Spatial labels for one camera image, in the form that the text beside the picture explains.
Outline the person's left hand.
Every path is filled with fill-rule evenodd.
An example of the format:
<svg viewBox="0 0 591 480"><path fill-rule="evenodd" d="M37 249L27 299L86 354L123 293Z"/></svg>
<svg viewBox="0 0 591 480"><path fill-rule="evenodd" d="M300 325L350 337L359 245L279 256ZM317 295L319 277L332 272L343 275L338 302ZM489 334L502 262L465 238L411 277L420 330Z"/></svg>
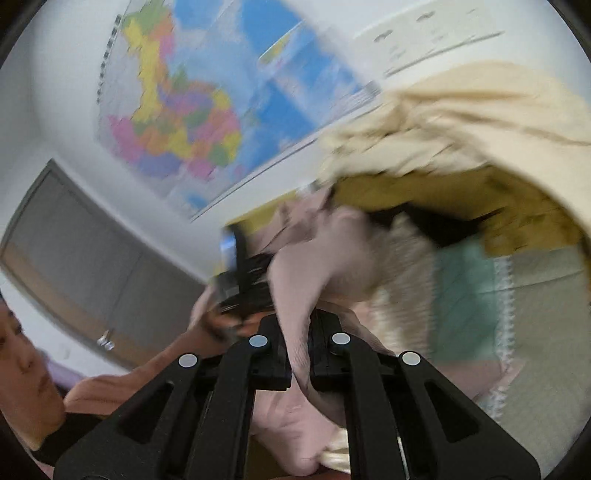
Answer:
<svg viewBox="0 0 591 480"><path fill-rule="evenodd" d="M187 331L199 333L207 340L229 346L239 339L256 334L261 316L252 315L246 320L221 313L215 303L215 290L209 285L198 297L190 312Z"/></svg>

